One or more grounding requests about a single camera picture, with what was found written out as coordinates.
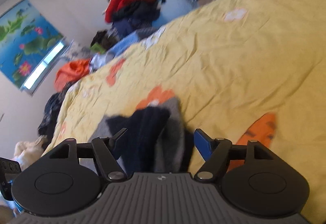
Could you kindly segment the yellow carrot print quilt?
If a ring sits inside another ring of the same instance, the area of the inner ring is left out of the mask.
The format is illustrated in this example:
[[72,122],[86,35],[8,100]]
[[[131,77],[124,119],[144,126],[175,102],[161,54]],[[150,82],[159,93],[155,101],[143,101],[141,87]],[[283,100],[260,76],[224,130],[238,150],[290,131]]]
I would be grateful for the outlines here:
[[275,114],[270,149],[308,180],[303,215],[325,222],[325,0],[215,0],[175,19],[69,89],[49,148],[171,97],[187,129],[232,142]]

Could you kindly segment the grey garment on pile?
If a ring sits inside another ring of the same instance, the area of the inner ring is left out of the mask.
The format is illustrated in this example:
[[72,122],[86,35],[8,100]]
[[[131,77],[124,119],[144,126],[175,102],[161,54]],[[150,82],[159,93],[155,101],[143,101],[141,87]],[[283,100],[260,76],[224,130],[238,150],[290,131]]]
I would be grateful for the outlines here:
[[161,4],[159,21],[163,25],[198,8],[196,0],[166,0]]

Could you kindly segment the cream plush toy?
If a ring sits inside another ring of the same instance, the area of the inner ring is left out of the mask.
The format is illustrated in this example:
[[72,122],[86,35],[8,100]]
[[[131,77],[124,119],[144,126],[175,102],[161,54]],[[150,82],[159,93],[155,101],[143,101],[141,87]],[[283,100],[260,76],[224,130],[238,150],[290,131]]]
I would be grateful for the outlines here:
[[19,163],[22,171],[42,156],[45,143],[47,143],[47,137],[42,135],[34,142],[20,141],[16,144],[13,159]]

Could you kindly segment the dark navy clothes pile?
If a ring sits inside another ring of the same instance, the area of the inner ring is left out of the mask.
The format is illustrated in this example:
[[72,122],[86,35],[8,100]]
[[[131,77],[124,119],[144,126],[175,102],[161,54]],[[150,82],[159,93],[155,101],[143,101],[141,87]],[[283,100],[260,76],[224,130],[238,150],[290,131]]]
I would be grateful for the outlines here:
[[136,1],[112,14],[112,26],[117,36],[122,39],[135,30],[151,27],[159,16],[160,6],[158,1]]

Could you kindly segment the dark navy garment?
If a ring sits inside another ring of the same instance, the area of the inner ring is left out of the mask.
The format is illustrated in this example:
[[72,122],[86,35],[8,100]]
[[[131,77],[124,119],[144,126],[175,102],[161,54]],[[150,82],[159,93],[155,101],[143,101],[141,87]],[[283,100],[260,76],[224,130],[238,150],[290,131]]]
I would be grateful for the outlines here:
[[118,115],[105,120],[113,136],[126,130],[114,140],[110,149],[114,158],[122,159],[127,176],[154,171],[155,146],[169,117],[170,111],[166,108],[147,107],[130,117]]

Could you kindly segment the lotus print window blind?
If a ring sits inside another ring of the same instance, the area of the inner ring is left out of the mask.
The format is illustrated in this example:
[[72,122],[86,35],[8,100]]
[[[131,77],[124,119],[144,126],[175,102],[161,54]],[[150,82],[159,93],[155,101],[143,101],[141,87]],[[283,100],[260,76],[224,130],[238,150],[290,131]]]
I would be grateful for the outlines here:
[[21,89],[63,38],[30,0],[21,0],[1,15],[1,73]]

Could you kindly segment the grey knitted garment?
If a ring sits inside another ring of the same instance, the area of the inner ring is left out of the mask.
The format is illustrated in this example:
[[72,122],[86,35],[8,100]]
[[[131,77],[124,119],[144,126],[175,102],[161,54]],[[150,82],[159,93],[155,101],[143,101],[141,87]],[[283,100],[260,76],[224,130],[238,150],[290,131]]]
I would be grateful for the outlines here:
[[[186,170],[187,163],[183,158],[186,154],[186,141],[188,135],[180,113],[180,103],[178,98],[172,97],[163,103],[160,103],[155,99],[152,102],[147,103],[145,108],[147,107],[166,108],[170,111],[170,117],[166,127],[158,137],[155,146],[154,171],[147,173],[178,173]],[[90,137],[91,140],[95,138],[111,138],[113,136],[109,132],[108,126],[105,124],[107,118],[110,117],[107,115],[103,116],[95,129],[95,132]],[[122,159],[119,158],[117,161],[125,172]]]

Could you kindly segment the orange plastic bag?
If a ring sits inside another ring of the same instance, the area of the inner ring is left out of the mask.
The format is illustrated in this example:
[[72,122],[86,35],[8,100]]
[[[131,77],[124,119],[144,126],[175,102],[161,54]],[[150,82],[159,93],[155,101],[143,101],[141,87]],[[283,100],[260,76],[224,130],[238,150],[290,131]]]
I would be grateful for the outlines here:
[[61,67],[57,73],[54,82],[56,92],[61,92],[64,87],[72,81],[78,81],[89,74],[90,59],[79,59],[70,61]]

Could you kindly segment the light blue fleece blanket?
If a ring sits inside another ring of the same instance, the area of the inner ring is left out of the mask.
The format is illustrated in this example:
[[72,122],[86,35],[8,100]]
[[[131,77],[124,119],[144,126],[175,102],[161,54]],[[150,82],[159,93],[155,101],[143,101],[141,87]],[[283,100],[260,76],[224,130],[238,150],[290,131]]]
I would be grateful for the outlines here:
[[148,38],[157,31],[155,28],[142,28],[135,30],[133,33],[124,37],[117,44],[109,49],[105,54],[95,55],[89,62],[91,70],[98,70],[102,66],[108,64],[111,60],[122,55],[131,45]]

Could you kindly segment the dark clothes beside bed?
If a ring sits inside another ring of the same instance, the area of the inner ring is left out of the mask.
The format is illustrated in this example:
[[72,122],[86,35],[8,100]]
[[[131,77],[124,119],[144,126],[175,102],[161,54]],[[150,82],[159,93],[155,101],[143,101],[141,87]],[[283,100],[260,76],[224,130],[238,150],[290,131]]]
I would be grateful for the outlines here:
[[37,129],[39,136],[44,136],[46,139],[46,141],[42,144],[43,150],[46,150],[46,148],[53,139],[58,114],[60,113],[60,109],[65,99],[65,95],[68,89],[75,83],[76,81],[68,82],[63,88],[63,90],[61,92],[53,94],[45,105],[44,116]]

